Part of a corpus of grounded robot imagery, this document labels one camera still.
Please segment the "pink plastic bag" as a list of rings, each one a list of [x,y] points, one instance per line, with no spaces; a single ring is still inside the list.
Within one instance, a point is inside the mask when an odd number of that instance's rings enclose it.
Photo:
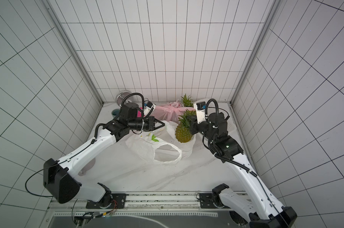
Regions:
[[[195,111],[193,107],[184,107],[180,102],[176,101],[164,105],[156,105],[151,116],[154,116],[160,121],[178,123],[180,116],[182,116],[186,110]]]

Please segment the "white plastic bag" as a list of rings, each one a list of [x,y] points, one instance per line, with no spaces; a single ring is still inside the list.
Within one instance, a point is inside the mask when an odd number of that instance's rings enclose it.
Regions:
[[[175,137],[177,123],[163,123],[165,127],[158,130],[130,136],[125,142],[126,146],[141,159],[155,164],[173,165],[190,157],[196,137],[193,136],[186,143],[179,142]]]

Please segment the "yellow green pineapple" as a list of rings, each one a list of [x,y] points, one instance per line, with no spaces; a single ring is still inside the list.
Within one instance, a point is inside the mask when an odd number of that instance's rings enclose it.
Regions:
[[[179,116],[179,124],[175,131],[175,137],[179,142],[187,143],[192,139],[193,135],[190,133],[190,126],[194,116],[196,116],[196,111],[191,110],[186,110]]]

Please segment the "orange yellow pineapple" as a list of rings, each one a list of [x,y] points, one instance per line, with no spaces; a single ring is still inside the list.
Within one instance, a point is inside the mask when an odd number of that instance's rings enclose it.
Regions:
[[[191,96],[187,96],[186,94],[181,97],[181,104],[184,107],[193,107],[194,101],[192,100]]]

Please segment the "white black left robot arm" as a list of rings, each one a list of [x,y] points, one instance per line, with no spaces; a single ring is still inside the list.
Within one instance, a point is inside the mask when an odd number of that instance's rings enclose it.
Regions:
[[[136,103],[122,105],[119,114],[113,120],[97,125],[93,138],[59,160],[49,159],[44,163],[43,185],[58,203],[85,199],[97,203],[101,208],[110,206],[113,198],[108,187],[100,182],[87,185],[78,181],[76,177],[97,155],[117,143],[130,131],[151,132],[165,126],[153,116],[138,116],[138,113],[143,112]]]

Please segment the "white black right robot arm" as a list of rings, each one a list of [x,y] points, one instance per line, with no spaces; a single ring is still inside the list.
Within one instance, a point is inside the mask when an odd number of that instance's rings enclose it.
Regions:
[[[212,200],[217,208],[229,207],[242,217],[251,228],[290,228],[297,218],[292,207],[284,206],[262,182],[254,171],[239,143],[228,133],[228,123],[223,113],[212,113],[199,122],[192,123],[192,135],[200,133],[207,140],[206,147],[212,155],[227,165],[242,184],[249,199],[234,193],[226,184],[212,190]]]

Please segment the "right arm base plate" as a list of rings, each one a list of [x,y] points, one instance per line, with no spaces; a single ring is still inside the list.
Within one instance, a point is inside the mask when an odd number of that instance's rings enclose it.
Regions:
[[[214,202],[211,193],[197,193],[196,199],[202,209],[229,209],[229,207]]]

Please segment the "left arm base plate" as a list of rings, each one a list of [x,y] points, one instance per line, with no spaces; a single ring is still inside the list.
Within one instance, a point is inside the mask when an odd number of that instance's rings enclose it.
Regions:
[[[107,193],[99,202],[88,200],[87,209],[106,209],[112,210],[123,209],[125,207],[127,194],[124,193]]]

